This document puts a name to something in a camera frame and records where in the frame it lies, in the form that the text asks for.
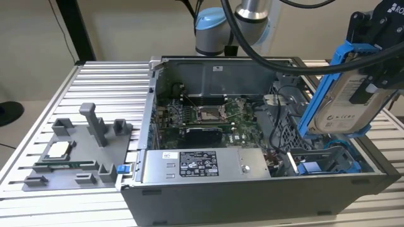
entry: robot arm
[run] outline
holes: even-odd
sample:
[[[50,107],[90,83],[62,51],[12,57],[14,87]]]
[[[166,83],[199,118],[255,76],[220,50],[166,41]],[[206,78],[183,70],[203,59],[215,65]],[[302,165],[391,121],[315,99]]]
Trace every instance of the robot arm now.
[[[246,18],[242,16],[267,14],[242,12],[250,11],[248,6],[255,6],[251,9],[258,10],[256,6],[264,5],[263,2],[244,0],[234,16],[228,0],[222,0],[228,22],[223,23],[223,28],[226,30],[230,25],[238,44],[268,69],[295,75],[327,74],[299,123],[302,137],[312,139],[319,134],[330,133],[343,133],[351,138],[364,135],[371,127],[370,122],[396,90],[404,86],[404,0],[384,0],[372,12],[352,14],[347,40],[334,54],[332,65],[316,69],[278,65],[250,47],[255,40],[250,35],[244,37],[244,34],[252,33],[247,29],[252,26],[244,24]],[[198,52],[200,47],[216,45],[211,52],[220,53],[226,45],[219,45],[220,34],[219,30],[198,29]]]
[[[235,17],[250,45],[266,36],[270,29],[267,3],[268,0],[243,0],[236,7]],[[207,8],[198,14],[195,35],[199,55],[218,56],[226,46],[238,46],[223,8]]]
[[[332,64],[366,58],[403,41],[402,6],[403,0],[384,0],[372,12],[352,14],[347,41],[334,54]],[[403,56],[398,56],[368,67],[326,75],[299,124],[300,135],[363,136],[396,90],[404,87],[403,69]]]

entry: blue plastic tab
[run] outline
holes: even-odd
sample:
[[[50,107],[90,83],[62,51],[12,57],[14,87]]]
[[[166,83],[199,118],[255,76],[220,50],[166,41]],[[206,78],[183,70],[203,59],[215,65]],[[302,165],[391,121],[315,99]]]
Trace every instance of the blue plastic tab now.
[[[359,162],[354,162],[350,169],[346,170],[346,173],[348,174],[358,174],[360,173],[360,170],[362,170],[362,167],[360,167],[360,164]]]
[[[302,175],[307,175],[307,174],[322,172],[322,168],[320,168],[318,162],[304,162],[304,163],[300,163],[299,166],[298,166],[298,170],[299,170],[299,173]]]
[[[352,44],[348,41],[343,45],[340,45],[335,51],[334,59],[331,65],[342,64],[346,61],[346,58],[350,53],[376,53],[380,50],[374,47],[371,44]],[[310,134],[310,122],[314,119],[314,116],[320,107],[322,101],[328,93],[328,89],[332,86],[334,82],[340,78],[342,73],[328,74],[323,77],[320,85],[318,87],[314,98],[310,101],[310,106],[306,109],[302,120],[299,122],[299,133],[300,136],[306,139],[315,139],[318,135]],[[363,129],[352,134],[347,134],[348,137],[359,137],[363,136],[370,130],[370,125],[367,125]]]
[[[119,165],[116,169],[118,174],[128,174],[131,172],[131,166],[130,165]]]

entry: aluminum extrusion table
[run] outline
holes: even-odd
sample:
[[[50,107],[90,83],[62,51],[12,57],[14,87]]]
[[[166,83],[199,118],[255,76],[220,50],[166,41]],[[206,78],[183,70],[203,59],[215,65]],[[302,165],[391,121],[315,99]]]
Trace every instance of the aluminum extrusion table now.
[[[311,67],[324,60],[304,61]],[[136,226],[120,192],[115,188],[23,192],[27,168],[39,160],[52,137],[56,118],[84,124],[83,102],[94,102],[106,123],[126,118],[134,124],[127,163],[136,160],[138,139],[150,82],[148,62],[88,62],[75,66],[20,146],[0,171],[0,226]],[[383,110],[367,136],[404,176],[404,125]],[[336,216],[292,218],[215,227],[382,227],[404,226],[404,177],[379,195],[368,195]]]

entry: black cable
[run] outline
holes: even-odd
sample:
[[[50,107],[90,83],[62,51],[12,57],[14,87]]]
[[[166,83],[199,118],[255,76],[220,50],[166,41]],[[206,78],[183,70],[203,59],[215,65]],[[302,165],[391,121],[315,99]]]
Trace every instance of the black cable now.
[[[256,96],[252,97],[252,98],[247,97],[247,102],[250,102],[250,103],[256,103],[256,102],[259,102],[259,101],[263,101],[263,97],[264,97],[264,95],[256,95]]]
[[[15,149],[15,150],[18,149],[18,148],[15,148],[15,147],[12,147],[12,146],[4,144],[4,143],[0,143],[0,145],[8,147],[8,148],[11,148],[11,149]]]
[[[294,110],[295,110],[295,112],[296,113],[299,113],[299,110],[298,110],[298,107],[296,107],[296,105],[295,105],[295,103],[294,103],[294,99],[291,100],[290,98],[291,98],[291,96],[288,97],[287,95],[284,95],[283,93],[278,93],[282,97],[284,97],[284,99],[286,99],[286,101],[287,101],[287,105],[290,105],[291,104],[291,106],[292,106],[292,108],[294,108]]]
[[[256,103],[252,103],[251,108],[255,110],[255,108],[260,107],[262,105],[266,105],[264,101],[259,101]]]
[[[179,0],[179,1],[182,1],[184,3],[184,5],[188,9],[188,12],[191,13],[192,18],[195,19],[196,15],[195,15],[195,11],[194,11],[192,5],[190,3],[190,0]]]
[[[298,87],[296,85],[283,85],[283,86],[278,89],[276,93],[279,93],[280,90],[282,90],[283,88],[286,88],[286,87],[294,87],[294,88],[298,88],[298,89],[299,89],[299,87]]]
[[[296,2],[292,2],[290,0],[280,0],[284,4],[290,5],[290,6],[294,6],[296,8],[300,8],[300,9],[316,9],[316,8],[320,8],[323,6],[327,6],[330,3],[335,2],[335,0],[327,0],[319,4],[315,4],[315,5],[304,5],[304,4],[299,4]]]
[[[194,34],[196,35],[196,21],[198,21],[198,16],[200,14],[202,10],[202,5],[203,5],[203,0],[196,1],[196,6],[195,6],[195,18],[194,18]]]
[[[75,60],[74,54],[72,54],[72,52],[71,52],[71,48],[70,48],[70,44],[68,44],[68,39],[67,39],[67,37],[66,37],[66,33],[64,33],[64,30],[63,30],[62,25],[60,25],[60,22],[59,22],[59,19],[58,19],[58,16],[56,16],[56,12],[55,12],[54,5],[52,5],[51,0],[48,0],[48,2],[50,2],[50,5],[51,5],[51,9],[52,9],[52,12],[54,12],[54,16],[55,16],[55,19],[56,19],[59,28],[60,28],[62,33],[63,33],[64,43],[66,43],[66,46],[68,47],[68,51],[70,51],[70,53],[71,53],[71,58],[74,59],[74,64],[75,64],[75,63],[76,63],[76,60]]]
[[[279,100],[279,97],[278,97],[278,112],[276,112],[276,120],[275,120],[275,123],[274,123],[274,129],[272,129],[271,134],[270,134],[270,145],[271,145],[272,149],[275,149],[276,153],[282,153],[283,155],[287,155],[287,153],[272,143],[274,134],[275,134],[275,131],[278,129],[278,125],[279,125],[279,121],[280,121],[280,114],[282,114],[282,106],[280,106],[280,100]]]
[[[370,65],[374,65],[376,63],[380,63],[394,57],[398,57],[399,55],[403,55],[404,53],[404,42],[394,46],[392,48],[388,48],[379,53],[367,56],[358,61],[351,61],[347,63],[342,63],[338,65],[331,65],[331,66],[322,66],[322,67],[292,67],[292,66],[286,66],[276,64],[267,59],[264,59],[252,49],[250,46],[250,43],[247,42],[242,30],[239,28],[236,19],[234,17],[234,11],[230,6],[228,0],[220,0],[226,17],[227,17],[227,22],[230,24],[232,33],[238,39],[238,42],[247,53],[247,55],[266,68],[275,70],[276,72],[287,73],[287,74],[294,74],[294,75],[326,75],[326,74],[332,74],[332,73],[340,73],[344,71],[351,71],[359,68],[364,68]]]
[[[392,105],[396,101],[392,101],[391,104],[390,104],[390,107],[387,108],[387,110],[390,111],[392,109]]]

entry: power supply label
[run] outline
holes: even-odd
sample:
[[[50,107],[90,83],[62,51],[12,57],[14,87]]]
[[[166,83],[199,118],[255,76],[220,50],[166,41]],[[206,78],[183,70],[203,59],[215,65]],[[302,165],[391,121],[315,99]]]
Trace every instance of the power supply label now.
[[[179,167],[182,177],[219,176],[216,151],[180,152]]]

